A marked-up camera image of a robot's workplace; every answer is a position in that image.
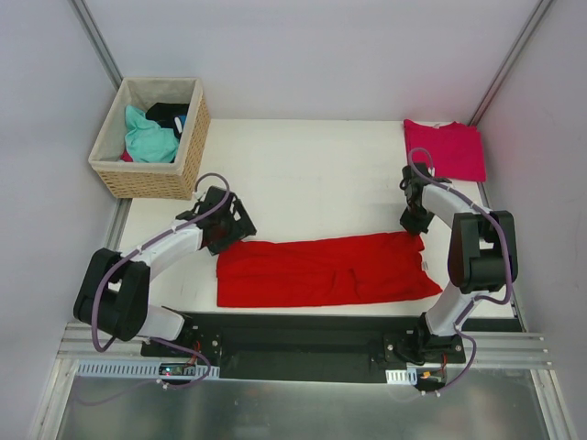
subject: folded pink cloth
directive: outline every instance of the folded pink cloth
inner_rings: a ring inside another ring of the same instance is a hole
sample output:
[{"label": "folded pink cloth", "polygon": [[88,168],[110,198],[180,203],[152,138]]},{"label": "folded pink cloth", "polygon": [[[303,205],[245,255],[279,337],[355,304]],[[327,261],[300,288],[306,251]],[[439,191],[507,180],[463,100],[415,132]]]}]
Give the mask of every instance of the folded pink cloth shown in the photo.
[{"label": "folded pink cloth", "polygon": [[[481,133],[474,126],[453,122],[447,126],[421,126],[404,120],[405,152],[427,149],[434,161],[435,176],[485,182]],[[426,154],[414,153],[414,162],[426,162]]]}]

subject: red towel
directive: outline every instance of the red towel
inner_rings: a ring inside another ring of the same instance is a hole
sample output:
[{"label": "red towel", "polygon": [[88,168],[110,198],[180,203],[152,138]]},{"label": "red towel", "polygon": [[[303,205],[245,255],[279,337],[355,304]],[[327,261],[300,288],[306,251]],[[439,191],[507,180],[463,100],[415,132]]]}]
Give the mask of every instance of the red towel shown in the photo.
[{"label": "red towel", "polygon": [[405,232],[235,243],[216,267],[219,307],[302,307],[418,300],[441,292]]},{"label": "red towel", "polygon": [[[476,127],[453,122],[434,128],[405,119],[404,136],[406,153],[418,147],[429,151],[436,177],[485,182],[483,145]],[[428,163],[426,154],[414,153],[414,162]]]}]

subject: clothing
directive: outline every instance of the clothing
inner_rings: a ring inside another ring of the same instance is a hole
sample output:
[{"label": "clothing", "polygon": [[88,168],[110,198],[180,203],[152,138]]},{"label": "clothing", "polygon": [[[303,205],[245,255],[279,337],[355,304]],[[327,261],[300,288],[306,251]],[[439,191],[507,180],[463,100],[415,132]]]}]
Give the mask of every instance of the clothing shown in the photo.
[{"label": "clothing", "polygon": [[[485,182],[483,145],[476,127],[453,122],[435,128],[405,119],[404,137],[406,153],[416,148],[428,150],[436,177]],[[413,159],[430,165],[425,153],[414,153]]]},{"label": "clothing", "polygon": [[302,307],[418,300],[441,292],[405,232],[295,243],[238,242],[216,266],[220,307]]},{"label": "clothing", "polygon": [[175,160],[180,142],[170,128],[161,128],[145,118],[145,112],[127,105],[125,117],[127,153],[135,162],[170,163]]}]

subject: wicker basket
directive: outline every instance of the wicker basket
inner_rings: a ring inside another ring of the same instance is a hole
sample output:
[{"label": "wicker basket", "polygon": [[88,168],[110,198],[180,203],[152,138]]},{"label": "wicker basket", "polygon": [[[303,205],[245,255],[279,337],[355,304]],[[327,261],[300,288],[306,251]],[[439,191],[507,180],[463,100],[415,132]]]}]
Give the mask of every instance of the wicker basket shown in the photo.
[{"label": "wicker basket", "polygon": [[[158,102],[190,104],[175,161],[120,161],[127,133],[127,105],[147,111]],[[125,78],[98,134],[89,162],[115,197],[187,200],[192,197],[209,125],[210,115],[200,80]]]}]

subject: white table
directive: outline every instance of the white table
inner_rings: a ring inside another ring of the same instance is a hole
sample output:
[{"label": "white table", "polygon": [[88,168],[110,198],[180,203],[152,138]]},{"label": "white table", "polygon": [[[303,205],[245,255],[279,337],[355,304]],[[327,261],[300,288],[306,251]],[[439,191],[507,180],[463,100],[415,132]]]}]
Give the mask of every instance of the white table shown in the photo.
[{"label": "white table", "polygon": [[[213,119],[200,175],[216,171],[243,201],[258,234],[274,242],[399,231],[405,209],[399,189],[405,165],[402,123]],[[205,181],[221,186],[216,179]],[[455,181],[472,200],[475,182]],[[193,202],[135,199],[121,249],[165,228]],[[428,275],[442,288],[449,281],[450,229],[437,217],[423,236]],[[420,315],[437,297],[409,302],[298,308],[223,308],[216,305],[216,257],[207,251],[183,258],[150,286],[150,302],[199,313]],[[510,306],[483,302],[473,316],[511,318]]]}]

